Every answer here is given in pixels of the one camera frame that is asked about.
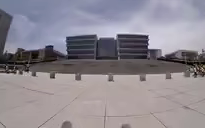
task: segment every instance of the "bollard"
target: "bollard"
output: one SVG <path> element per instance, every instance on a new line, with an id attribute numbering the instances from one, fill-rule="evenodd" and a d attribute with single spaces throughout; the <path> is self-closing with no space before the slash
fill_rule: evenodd
<path id="1" fill-rule="evenodd" d="M 32 72 L 31 72 L 31 75 L 32 75 L 33 77 L 36 77 L 36 76 L 37 76 L 37 73 L 36 73 L 35 71 L 32 71 Z"/>
<path id="2" fill-rule="evenodd" d="M 75 80 L 77 80 L 77 81 L 81 80 L 81 74 L 80 73 L 75 74 Z"/>
<path id="3" fill-rule="evenodd" d="M 184 77 L 190 77 L 190 75 L 191 75 L 190 71 L 185 71 L 184 72 Z"/>
<path id="4" fill-rule="evenodd" d="M 50 72 L 50 78 L 55 79 L 55 72 Z"/>
<path id="5" fill-rule="evenodd" d="M 146 81 L 146 74 L 139 75 L 140 81 Z"/>
<path id="6" fill-rule="evenodd" d="M 113 76 L 113 74 L 111 74 L 111 73 L 108 74 L 108 81 L 109 81 L 109 82 L 113 82 L 113 81 L 114 81 L 114 76 Z"/>
<path id="7" fill-rule="evenodd" d="M 121 126 L 121 128 L 131 128 L 131 126 L 130 126 L 129 124 L 123 124 L 123 125 Z"/>
<path id="8" fill-rule="evenodd" d="M 19 70 L 19 75 L 23 75 L 23 70 Z"/>
<path id="9" fill-rule="evenodd" d="M 171 79 L 171 73 L 166 73 L 166 79 Z"/>

